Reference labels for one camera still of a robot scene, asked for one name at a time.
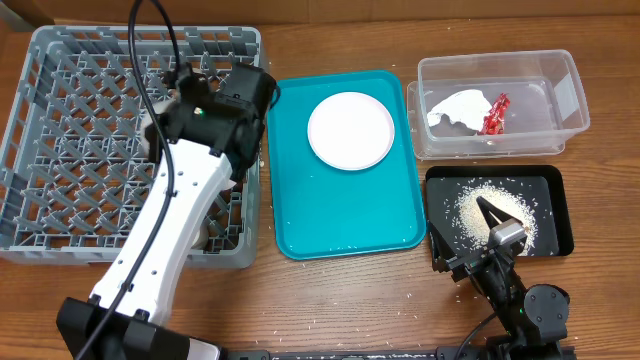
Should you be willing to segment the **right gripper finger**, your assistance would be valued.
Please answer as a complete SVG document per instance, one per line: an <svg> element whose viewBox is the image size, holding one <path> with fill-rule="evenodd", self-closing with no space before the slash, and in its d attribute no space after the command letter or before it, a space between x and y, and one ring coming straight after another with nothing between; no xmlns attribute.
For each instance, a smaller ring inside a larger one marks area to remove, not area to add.
<svg viewBox="0 0 640 360"><path fill-rule="evenodd" d="M448 272L451 270L449 263L457 258L456 253L451 249L445 238L441 235L437 227L427 221L430 250L432 255L432 268L434 271Z"/></svg>
<svg viewBox="0 0 640 360"><path fill-rule="evenodd" d="M502 222L505 222L508 220L519 221L518 219L514 218L513 216L507 214L503 210L499 209L498 207L490 203L487 199L485 199L482 196L479 196L476 198L476 203L481 211L481 214L486 224L489 227L489 230L495 227L496 225L501 224Z"/></svg>

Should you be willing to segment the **pile of rice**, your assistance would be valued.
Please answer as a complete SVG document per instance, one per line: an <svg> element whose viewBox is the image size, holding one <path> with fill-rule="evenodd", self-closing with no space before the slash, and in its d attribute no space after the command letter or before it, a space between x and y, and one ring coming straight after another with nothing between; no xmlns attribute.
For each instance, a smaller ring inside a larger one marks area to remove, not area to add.
<svg viewBox="0 0 640 360"><path fill-rule="evenodd" d="M498 209L520 220L527 238L523 256L554 255L558 252L555 223L545 193L528 197L527 190L538 190L534 178L459 178L454 181L456 197L445 200L445 224L453 233L446 238L454 249L468 253L487 244L489 226L477 204L484 198Z"/></svg>

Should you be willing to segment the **red snack wrapper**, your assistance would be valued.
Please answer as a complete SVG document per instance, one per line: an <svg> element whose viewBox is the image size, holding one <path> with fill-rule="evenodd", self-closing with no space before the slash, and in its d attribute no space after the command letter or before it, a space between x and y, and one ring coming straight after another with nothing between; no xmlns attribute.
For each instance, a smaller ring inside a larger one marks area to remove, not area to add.
<svg viewBox="0 0 640 360"><path fill-rule="evenodd" d="M489 113L484 117L481 135L500 135L504 133L504 122L510 100L501 93L493 103Z"/></svg>

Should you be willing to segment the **white napkin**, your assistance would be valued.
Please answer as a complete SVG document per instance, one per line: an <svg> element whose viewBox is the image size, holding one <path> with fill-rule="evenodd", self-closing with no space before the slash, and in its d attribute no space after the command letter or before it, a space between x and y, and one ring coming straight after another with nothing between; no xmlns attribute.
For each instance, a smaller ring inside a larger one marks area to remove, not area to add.
<svg viewBox="0 0 640 360"><path fill-rule="evenodd" d="M480 132L484 125L484 118L491 108L492 104L481 90L463 90L435 105L426 115L427 124L429 127L434 127L444 116L447 116L452 125L461 123L470 130Z"/></svg>

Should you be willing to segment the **small white cup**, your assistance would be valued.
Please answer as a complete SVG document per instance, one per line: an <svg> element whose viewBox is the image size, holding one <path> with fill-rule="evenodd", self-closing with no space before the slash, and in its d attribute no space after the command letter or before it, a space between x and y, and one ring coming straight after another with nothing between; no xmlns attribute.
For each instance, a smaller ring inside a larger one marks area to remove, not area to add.
<svg viewBox="0 0 640 360"><path fill-rule="evenodd" d="M194 237L191 248L195 250L205 249L209 242L209 237L210 234L208 226L202 224Z"/></svg>

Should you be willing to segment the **large white plate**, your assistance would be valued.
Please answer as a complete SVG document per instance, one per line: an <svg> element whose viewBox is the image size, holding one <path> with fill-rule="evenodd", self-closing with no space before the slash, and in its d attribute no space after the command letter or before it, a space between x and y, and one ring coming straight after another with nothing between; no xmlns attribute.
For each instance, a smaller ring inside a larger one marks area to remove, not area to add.
<svg viewBox="0 0 640 360"><path fill-rule="evenodd" d="M395 125L389 110L360 92L341 92L321 101L309 117L308 142L325 164L343 171L375 166L390 152Z"/></svg>

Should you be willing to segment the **white rice bowl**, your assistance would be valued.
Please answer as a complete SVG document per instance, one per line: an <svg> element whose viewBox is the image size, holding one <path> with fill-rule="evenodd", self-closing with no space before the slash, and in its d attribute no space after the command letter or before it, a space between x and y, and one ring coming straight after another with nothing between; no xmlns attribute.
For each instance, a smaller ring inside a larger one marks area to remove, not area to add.
<svg viewBox="0 0 640 360"><path fill-rule="evenodd" d="M233 180L226 181L220 188L221 191L227 191L236 186L236 182Z"/></svg>

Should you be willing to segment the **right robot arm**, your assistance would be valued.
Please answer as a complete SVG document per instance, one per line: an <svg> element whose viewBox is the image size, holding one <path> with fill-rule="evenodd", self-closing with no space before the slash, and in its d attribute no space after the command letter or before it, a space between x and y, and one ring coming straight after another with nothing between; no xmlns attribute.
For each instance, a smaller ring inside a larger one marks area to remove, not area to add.
<svg viewBox="0 0 640 360"><path fill-rule="evenodd" d="M515 271L527 235L521 221L484 197L477 205L489 226L484 247L466 255L453 250L440 232L431 235L432 267L455 282L469 279L492 313L457 348L439 347L442 359L574 359L560 341L567 337L570 297L550 284L525 287Z"/></svg>

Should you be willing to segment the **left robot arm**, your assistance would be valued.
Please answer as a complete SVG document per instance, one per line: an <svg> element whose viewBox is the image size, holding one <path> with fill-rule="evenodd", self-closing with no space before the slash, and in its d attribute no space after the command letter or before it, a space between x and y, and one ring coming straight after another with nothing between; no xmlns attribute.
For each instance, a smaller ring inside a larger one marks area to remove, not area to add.
<svg viewBox="0 0 640 360"><path fill-rule="evenodd" d="M191 68L174 73L178 101L161 113L152 188L123 248L86 301L64 300L56 325L76 359L221 359L221 347L166 329L176 287L217 196L257 160L279 92L259 67L233 65L210 89Z"/></svg>

